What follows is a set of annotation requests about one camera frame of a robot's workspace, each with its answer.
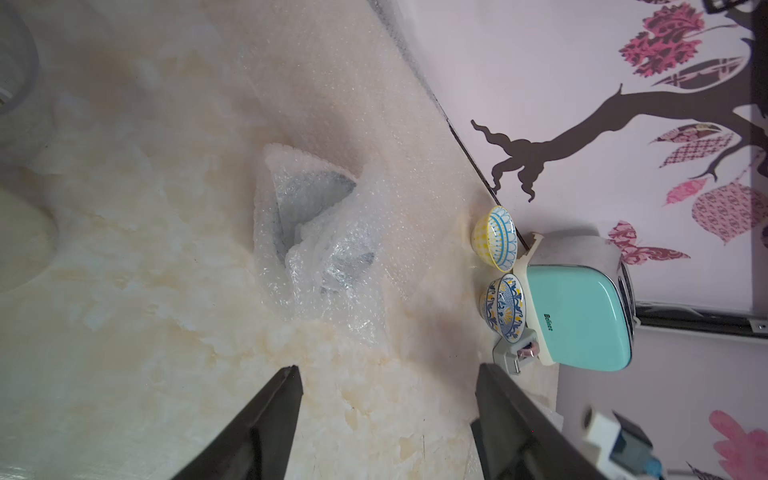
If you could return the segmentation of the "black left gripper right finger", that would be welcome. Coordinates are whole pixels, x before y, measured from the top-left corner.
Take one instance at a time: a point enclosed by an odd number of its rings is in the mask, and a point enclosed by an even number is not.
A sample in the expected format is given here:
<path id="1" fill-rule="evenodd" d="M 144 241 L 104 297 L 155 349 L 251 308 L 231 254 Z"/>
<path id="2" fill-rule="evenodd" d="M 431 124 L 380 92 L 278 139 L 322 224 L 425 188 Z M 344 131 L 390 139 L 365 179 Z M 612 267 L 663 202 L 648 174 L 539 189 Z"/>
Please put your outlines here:
<path id="1" fill-rule="evenodd" d="M 498 365 L 479 366 L 471 423 L 485 479 L 601 479 Z"/>

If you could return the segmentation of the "blue yellow patterned bowl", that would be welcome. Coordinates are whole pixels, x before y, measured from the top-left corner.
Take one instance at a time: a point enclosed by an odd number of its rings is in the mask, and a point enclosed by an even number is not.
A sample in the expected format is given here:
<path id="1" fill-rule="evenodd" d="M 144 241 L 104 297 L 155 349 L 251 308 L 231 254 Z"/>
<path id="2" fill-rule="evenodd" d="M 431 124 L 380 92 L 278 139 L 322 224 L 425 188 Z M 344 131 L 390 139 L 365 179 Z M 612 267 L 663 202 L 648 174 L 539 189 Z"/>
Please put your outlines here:
<path id="1" fill-rule="evenodd" d="M 525 309 L 523 289 L 512 273 L 491 282 L 479 300 L 479 312 L 487 326 L 510 344 L 523 335 Z"/>

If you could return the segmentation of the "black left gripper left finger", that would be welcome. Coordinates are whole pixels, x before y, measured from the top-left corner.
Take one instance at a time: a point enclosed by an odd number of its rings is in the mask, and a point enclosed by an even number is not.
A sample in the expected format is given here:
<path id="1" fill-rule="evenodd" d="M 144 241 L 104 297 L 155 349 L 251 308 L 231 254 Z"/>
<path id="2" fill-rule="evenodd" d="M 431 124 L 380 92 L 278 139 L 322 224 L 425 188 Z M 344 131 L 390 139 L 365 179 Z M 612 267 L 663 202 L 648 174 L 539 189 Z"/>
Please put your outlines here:
<path id="1" fill-rule="evenodd" d="M 281 368 L 176 479 L 283 479 L 303 385 L 299 367 Z"/>

